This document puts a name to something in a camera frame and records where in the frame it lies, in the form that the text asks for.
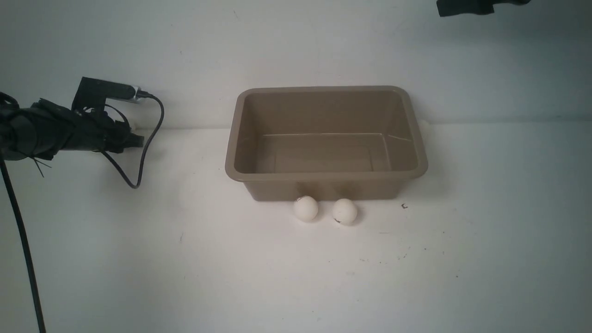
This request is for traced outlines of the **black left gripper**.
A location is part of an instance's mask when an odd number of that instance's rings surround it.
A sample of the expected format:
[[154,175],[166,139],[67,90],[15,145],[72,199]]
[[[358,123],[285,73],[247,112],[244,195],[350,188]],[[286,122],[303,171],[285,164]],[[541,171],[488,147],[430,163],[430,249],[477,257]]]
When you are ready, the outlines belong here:
[[80,150],[93,152],[122,153],[127,148],[143,148],[144,136],[132,133],[127,117],[116,108],[112,108],[122,118],[121,121],[110,118],[107,112],[91,110],[72,111],[57,106],[55,116],[62,128],[62,137],[55,148],[60,150]]

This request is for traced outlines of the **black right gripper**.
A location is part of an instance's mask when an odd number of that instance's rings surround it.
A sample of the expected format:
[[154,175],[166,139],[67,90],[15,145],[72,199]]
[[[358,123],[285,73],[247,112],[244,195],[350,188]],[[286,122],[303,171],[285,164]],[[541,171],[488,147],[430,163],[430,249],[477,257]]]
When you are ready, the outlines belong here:
[[489,15],[494,13],[497,4],[524,6],[530,0],[437,0],[436,6],[440,17],[452,17],[465,13],[473,15]]

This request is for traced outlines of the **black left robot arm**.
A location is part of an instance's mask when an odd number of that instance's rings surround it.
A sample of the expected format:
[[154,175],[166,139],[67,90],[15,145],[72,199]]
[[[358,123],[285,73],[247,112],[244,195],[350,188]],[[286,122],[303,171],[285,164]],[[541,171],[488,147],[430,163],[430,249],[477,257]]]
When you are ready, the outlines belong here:
[[61,150],[119,154],[143,147],[144,137],[132,132],[127,118],[114,120],[105,107],[83,103],[71,110],[39,99],[21,108],[1,93],[1,154],[5,160],[53,160]]

